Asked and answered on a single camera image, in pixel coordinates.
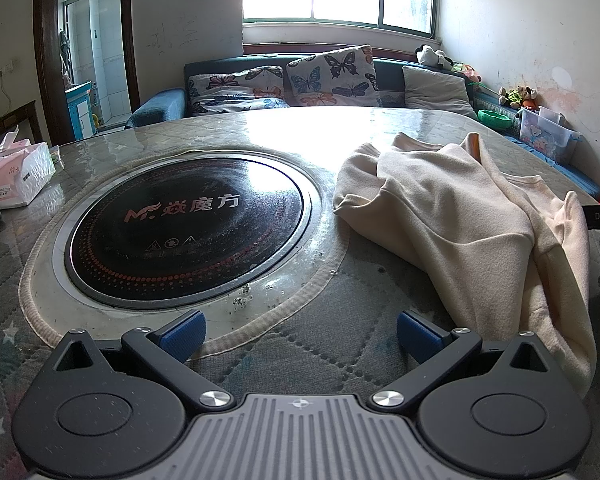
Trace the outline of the cream sweatshirt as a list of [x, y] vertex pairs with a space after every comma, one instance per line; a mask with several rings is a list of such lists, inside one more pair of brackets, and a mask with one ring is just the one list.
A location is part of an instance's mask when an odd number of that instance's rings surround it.
[[574, 193], [498, 169], [483, 140], [399, 134], [342, 165], [335, 214], [420, 270], [459, 326], [487, 340], [536, 333], [577, 393], [597, 361], [588, 313], [588, 229]]

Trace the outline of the quilted grey star tablecloth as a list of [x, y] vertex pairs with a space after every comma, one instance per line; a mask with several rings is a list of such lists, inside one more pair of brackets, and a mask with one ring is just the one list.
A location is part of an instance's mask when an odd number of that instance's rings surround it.
[[10, 422], [50, 355], [46, 327], [86, 328], [114, 338], [161, 325], [170, 312], [94, 304], [65, 272], [64, 236], [90, 200], [145, 162], [172, 155], [261, 155], [309, 181], [317, 198], [306, 235], [254, 280], [202, 304], [207, 347], [193, 367], [235, 396], [246, 393], [356, 393], [368, 396], [411, 361], [396, 344], [396, 317], [414, 308], [450, 320], [428, 276], [340, 223], [332, 212], [336, 174], [360, 145], [388, 148], [398, 133], [437, 144], [481, 136], [506, 174], [539, 176], [557, 195], [573, 184], [478, 122], [447, 112], [397, 108], [262, 110], [163, 122], [65, 145], [64, 166], [29, 206], [0, 222], [0, 479], [23, 477]]

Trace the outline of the panda plush toy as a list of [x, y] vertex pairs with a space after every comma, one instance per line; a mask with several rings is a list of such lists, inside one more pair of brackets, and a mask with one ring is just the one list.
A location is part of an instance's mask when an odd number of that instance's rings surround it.
[[434, 50], [429, 44], [422, 44], [415, 50], [417, 62], [420, 65], [441, 68], [442, 70], [452, 70], [453, 60], [449, 58], [442, 50]]

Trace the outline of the flat butterfly pillow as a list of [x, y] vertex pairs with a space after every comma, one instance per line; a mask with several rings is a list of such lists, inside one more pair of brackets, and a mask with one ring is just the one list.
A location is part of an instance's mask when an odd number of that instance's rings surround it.
[[237, 73], [189, 76], [187, 90], [194, 116], [288, 106], [283, 69], [275, 65]]

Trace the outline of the black round induction cooktop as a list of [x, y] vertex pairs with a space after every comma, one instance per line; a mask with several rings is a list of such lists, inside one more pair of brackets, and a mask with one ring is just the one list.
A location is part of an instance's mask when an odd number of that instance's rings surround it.
[[72, 284], [106, 306], [163, 310], [247, 284], [291, 252], [314, 187], [263, 156], [165, 162], [98, 196], [65, 249]]

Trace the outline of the blue corner sofa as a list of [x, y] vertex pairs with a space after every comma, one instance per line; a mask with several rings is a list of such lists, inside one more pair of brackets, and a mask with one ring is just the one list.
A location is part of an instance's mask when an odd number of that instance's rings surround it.
[[594, 198], [600, 186], [570, 164], [582, 138], [544, 107], [510, 107], [459, 70], [378, 58], [369, 46], [312, 55], [261, 54], [189, 63], [181, 88], [163, 90], [126, 123], [140, 127], [185, 117], [286, 106], [384, 106], [446, 110], [481, 122], [545, 160]]

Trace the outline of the grey cushion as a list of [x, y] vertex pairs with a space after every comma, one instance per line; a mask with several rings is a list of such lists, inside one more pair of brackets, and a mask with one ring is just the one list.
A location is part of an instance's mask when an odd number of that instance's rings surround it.
[[464, 80], [426, 68], [403, 65], [404, 101], [407, 108], [445, 110], [477, 119]]

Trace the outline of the green plastic bowl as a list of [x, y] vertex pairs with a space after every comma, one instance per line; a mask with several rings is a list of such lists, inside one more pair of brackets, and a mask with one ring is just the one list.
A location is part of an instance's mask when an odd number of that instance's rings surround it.
[[478, 119], [483, 125], [495, 130], [505, 131], [513, 123], [507, 115], [494, 112], [494, 110], [478, 110]]

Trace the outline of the clear plastic storage box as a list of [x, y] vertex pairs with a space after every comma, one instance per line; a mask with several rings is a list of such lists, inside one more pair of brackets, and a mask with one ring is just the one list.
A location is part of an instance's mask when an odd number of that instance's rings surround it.
[[519, 139], [558, 164], [569, 164], [581, 141], [579, 133], [553, 122], [550, 118], [523, 108]]

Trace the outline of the blue small cabinet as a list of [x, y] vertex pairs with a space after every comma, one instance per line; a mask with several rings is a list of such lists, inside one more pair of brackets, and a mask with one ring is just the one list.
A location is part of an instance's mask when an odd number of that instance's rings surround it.
[[91, 107], [93, 84], [85, 81], [65, 91], [74, 140], [88, 139], [97, 132]]

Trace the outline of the plush toys pile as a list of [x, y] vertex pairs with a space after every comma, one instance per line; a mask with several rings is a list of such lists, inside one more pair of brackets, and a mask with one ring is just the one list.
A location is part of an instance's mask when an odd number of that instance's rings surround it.
[[518, 86], [509, 90], [501, 87], [498, 90], [498, 104], [508, 106], [513, 110], [525, 108], [537, 112], [539, 110], [539, 105], [535, 102], [537, 96], [538, 92], [528, 86]]

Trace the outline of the upright butterfly pillow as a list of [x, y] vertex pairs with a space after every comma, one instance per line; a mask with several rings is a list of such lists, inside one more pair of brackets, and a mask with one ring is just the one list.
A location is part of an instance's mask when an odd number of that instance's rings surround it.
[[298, 58], [286, 73], [301, 106], [381, 106], [368, 44]]

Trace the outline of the pink white tissue pack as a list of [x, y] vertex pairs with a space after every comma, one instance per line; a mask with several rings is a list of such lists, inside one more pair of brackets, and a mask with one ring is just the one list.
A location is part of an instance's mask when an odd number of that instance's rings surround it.
[[19, 127], [0, 143], [0, 210], [28, 206], [56, 172], [45, 142], [17, 140]]

